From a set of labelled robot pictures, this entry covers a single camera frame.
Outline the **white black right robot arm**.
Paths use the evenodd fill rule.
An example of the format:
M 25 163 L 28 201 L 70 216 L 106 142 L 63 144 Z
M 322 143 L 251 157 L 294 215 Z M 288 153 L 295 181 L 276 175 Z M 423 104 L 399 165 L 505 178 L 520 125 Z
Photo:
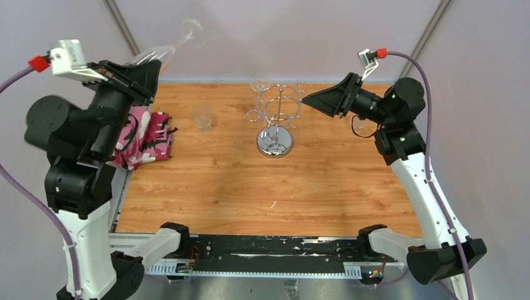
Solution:
M 419 81 L 403 77 L 384 96 L 378 96 L 364 89 L 361 78 L 351 72 L 339 84 L 303 97 L 302 103 L 330 117 L 352 112 L 378 125 L 376 149 L 400 180 L 422 238 L 376 224 L 359 230 L 357 252 L 365 261 L 380 254 L 389 256 L 405 264 L 417 282 L 427 285 L 463 274 L 487 248 L 482 239 L 471 238 L 459 222 L 426 162 L 426 142 L 414 124 L 426 106 L 424 94 Z

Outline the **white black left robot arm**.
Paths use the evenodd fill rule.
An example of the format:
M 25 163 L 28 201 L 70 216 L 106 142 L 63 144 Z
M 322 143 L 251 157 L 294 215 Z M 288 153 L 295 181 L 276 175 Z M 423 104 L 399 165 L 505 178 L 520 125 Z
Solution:
M 127 299 L 146 269 L 169 254 L 185 258 L 191 252 L 189 228 L 173 222 L 126 251 L 112 251 L 109 244 L 115 146 L 130 109 L 153 102 L 161 67 L 158 60 L 91 62 L 97 79 L 86 83 L 95 92 L 86 109 L 48 95 L 27 112 L 24 138 L 47 154 L 47 206 L 66 232 L 68 282 L 58 299 Z

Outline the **patterned clear wine glass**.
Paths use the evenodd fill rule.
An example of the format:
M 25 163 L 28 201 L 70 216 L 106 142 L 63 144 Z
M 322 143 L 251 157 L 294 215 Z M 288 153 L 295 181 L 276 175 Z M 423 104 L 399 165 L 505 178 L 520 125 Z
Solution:
M 197 128 L 203 132 L 208 133 L 211 130 L 211 112 L 204 104 L 197 104 L 192 108 L 192 117 Z

